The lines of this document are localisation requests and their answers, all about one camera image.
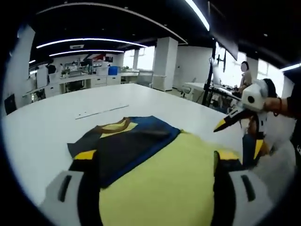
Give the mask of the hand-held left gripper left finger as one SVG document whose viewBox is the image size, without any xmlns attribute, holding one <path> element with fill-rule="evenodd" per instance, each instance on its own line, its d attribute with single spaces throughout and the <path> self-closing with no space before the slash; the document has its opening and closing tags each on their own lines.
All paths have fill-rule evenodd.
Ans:
<svg viewBox="0 0 301 226">
<path fill-rule="evenodd" d="M 55 226 L 101 226 L 98 154 L 79 153 L 46 187 L 41 212 Z"/>
</svg>

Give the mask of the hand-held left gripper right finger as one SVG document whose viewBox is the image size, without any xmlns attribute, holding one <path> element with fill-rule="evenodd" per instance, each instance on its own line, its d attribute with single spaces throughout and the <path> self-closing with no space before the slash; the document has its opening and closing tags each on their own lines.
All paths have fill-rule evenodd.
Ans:
<svg viewBox="0 0 301 226">
<path fill-rule="evenodd" d="M 272 210 L 266 185 L 239 159 L 214 152 L 214 226 L 256 226 Z"/>
</svg>

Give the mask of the person's right hand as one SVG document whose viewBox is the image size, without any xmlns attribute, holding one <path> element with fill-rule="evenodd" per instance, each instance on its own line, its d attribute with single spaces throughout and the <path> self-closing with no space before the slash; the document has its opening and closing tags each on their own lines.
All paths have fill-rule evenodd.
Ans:
<svg viewBox="0 0 301 226">
<path fill-rule="evenodd" d="M 272 112 L 275 117 L 279 115 L 282 109 L 282 99 L 275 97 L 268 97 L 264 101 L 263 109 L 266 112 Z"/>
</svg>

